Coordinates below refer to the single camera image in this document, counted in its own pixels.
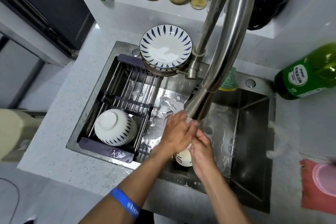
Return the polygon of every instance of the stack of plates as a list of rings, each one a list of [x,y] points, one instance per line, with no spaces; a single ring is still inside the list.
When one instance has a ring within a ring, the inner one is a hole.
[[[159,76],[172,76],[186,65],[193,44],[183,29],[173,25],[159,25],[141,38],[140,50],[145,67]]]

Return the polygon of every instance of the wire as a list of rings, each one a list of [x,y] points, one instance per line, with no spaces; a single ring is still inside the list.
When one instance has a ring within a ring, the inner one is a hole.
[[[5,178],[0,178],[0,180],[4,180],[4,181],[6,181],[6,182],[9,182],[11,185],[13,185],[13,186],[15,187],[15,189],[16,189],[16,191],[17,191],[17,202],[16,202],[16,206],[15,206],[15,208],[14,208],[12,217],[10,218],[10,220],[9,220],[9,222],[8,222],[8,224],[11,224],[11,223],[12,223],[12,220],[13,220],[13,218],[14,218],[15,212],[16,212],[16,210],[17,210],[17,208],[18,208],[18,205],[19,205],[19,201],[20,201],[20,191],[19,191],[19,188],[18,188],[14,183],[12,183],[10,180],[7,180],[7,179],[5,179]]]

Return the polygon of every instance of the hand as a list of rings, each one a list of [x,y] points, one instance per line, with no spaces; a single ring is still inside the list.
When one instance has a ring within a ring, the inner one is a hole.
[[[197,177],[203,181],[205,172],[217,169],[213,156],[210,139],[200,130],[197,130],[196,137],[192,140],[189,151],[191,154],[192,167]]]
[[[158,145],[169,157],[183,151],[193,140],[198,130],[198,122],[192,120],[187,123],[185,111],[171,114],[166,123],[161,141]]]

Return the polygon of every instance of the pink container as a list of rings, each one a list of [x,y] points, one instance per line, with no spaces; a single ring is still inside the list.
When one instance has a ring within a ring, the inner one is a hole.
[[[313,169],[313,180],[323,193],[336,197],[336,167],[317,164]]]

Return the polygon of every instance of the dish soap bottle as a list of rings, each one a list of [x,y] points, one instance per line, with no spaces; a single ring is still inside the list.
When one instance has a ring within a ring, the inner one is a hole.
[[[336,43],[325,44],[281,70],[274,78],[275,91],[292,100],[336,86]]]

